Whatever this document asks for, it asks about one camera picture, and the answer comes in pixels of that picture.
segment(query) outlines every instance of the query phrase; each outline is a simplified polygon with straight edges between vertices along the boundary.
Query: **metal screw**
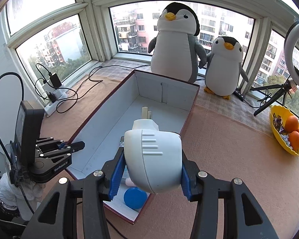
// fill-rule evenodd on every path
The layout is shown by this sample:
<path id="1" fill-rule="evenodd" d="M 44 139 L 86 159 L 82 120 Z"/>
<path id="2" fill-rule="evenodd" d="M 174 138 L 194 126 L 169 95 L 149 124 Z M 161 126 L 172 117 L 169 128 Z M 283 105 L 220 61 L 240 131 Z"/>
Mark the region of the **metal screw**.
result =
<path id="1" fill-rule="evenodd" d="M 93 175 L 99 177 L 103 175 L 103 172 L 101 170 L 96 170 L 95 172 L 93 172 Z"/>
<path id="2" fill-rule="evenodd" d="M 237 185 L 241 185 L 241 184 L 243 184 L 243 181 L 240 178 L 235 178 L 234 183 Z"/>
<path id="3" fill-rule="evenodd" d="M 200 171 L 200 172 L 198 172 L 198 176 L 202 177 L 202 178 L 205 178 L 205 177 L 207 177 L 207 173 L 204 172 L 204 171 Z"/>
<path id="4" fill-rule="evenodd" d="M 65 184 L 67 181 L 68 181 L 68 178 L 66 178 L 66 177 L 63 177 L 63 178 L 59 179 L 60 184 Z"/>

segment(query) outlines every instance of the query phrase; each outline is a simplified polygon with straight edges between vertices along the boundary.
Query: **cardboard box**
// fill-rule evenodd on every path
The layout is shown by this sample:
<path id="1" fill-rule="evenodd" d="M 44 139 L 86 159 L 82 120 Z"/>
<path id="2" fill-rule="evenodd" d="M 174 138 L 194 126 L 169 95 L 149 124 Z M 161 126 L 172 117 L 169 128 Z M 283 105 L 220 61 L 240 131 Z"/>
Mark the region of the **cardboard box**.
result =
<path id="1" fill-rule="evenodd" d="M 152 111 L 152 119 L 160 131 L 172 131 L 182 136 L 198 91 L 197 84 L 133 70 L 69 140 L 70 143 L 84 141 L 85 148 L 72 155 L 68 172 L 75 179 L 82 179 L 113 159 L 121 136 L 132 129 L 134 120 L 141 118 L 142 107 Z M 153 195 L 148 194 L 142 209 L 133 210 L 125 205 L 123 199 L 128 188 L 121 184 L 118 194 L 111 202 L 104 202 L 104 206 L 134 224 Z"/>

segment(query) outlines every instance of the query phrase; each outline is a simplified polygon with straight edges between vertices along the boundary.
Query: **penguin beak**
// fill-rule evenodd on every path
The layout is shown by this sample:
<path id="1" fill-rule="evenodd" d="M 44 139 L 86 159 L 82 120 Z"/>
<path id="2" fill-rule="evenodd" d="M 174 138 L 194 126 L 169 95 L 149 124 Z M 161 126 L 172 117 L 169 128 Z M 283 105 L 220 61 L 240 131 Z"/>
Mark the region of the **penguin beak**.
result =
<path id="1" fill-rule="evenodd" d="M 176 19 L 176 15 L 173 14 L 173 13 L 166 13 L 166 14 L 165 14 L 165 18 L 166 18 L 166 20 L 168 20 L 168 21 L 173 21 L 173 20 Z"/>
<path id="2" fill-rule="evenodd" d="M 233 46 L 232 44 L 228 43 L 228 42 L 225 42 L 225 43 L 224 43 L 224 46 L 225 46 L 225 48 L 228 49 L 228 50 L 233 50 L 233 49 L 234 49 L 234 46 Z"/>

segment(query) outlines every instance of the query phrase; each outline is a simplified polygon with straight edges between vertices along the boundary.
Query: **penguin body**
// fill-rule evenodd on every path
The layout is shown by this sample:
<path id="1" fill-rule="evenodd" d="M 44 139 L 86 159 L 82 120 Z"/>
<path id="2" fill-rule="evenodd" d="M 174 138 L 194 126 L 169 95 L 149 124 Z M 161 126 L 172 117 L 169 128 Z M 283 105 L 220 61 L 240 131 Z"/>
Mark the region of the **penguin body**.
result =
<path id="1" fill-rule="evenodd" d="M 157 22 L 158 35 L 149 44 L 149 53 L 155 48 L 151 61 L 153 73 L 175 79 L 195 82 L 207 56 L 199 44 L 199 22 L 195 12 L 187 5 L 173 2 L 162 12 Z"/>
<path id="2" fill-rule="evenodd" d="M 243 52 L 239 42 L 232 37 L 218 37 L 207 55 L 206 87 L 219 96 L 229 96 L 238 84 L 239 76 L 248 82 L 241 66 Z"/>

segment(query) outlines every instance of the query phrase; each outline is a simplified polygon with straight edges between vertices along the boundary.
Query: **penguin wing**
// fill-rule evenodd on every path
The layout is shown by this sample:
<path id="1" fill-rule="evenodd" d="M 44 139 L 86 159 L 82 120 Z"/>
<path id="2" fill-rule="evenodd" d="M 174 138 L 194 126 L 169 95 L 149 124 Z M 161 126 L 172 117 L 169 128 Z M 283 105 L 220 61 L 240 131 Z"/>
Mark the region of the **penguin wing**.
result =
<path id="1" fill-rule="evenodd" d="M 148 48 L 149 53 L 151 53 L 153 51 L 153 49 L 155 48 L 155 45 L 156 45 L 156 37 L 153 38 L 149 43 L 149 48 Z"/>
<path id="2" fill-rule="evenodd" d="M 248 76 L 246 72 L 244 71 L 243 67 L 241 66 L 241 63 L 239 63 L 239 75 L 246 81 L 249 82 Z"/>
<path id="3" fill-rule="evenodd" d="M 207 65 L 206 65 L 206 73 L 205 73 L 205 76 L 206 76 L 206 74 L 207 74 L 207 71 L 208 71 L 210 62 L 211 62 L 211 60 L 212 60 L 212 58 L 213 58 L 214 55 L 215 55 L 215 54 L 212 53 L 212 52 L 209 52 L 209 53 L 207 54 Z"/>
<path id="4" fill-rule="evenodd" d="M 199 68 L 203 68 L 207 61 L 207 55 L 203 46 L 198 42 L 198 39 L 195 39 L 195 52 L 200 59 Z"/>

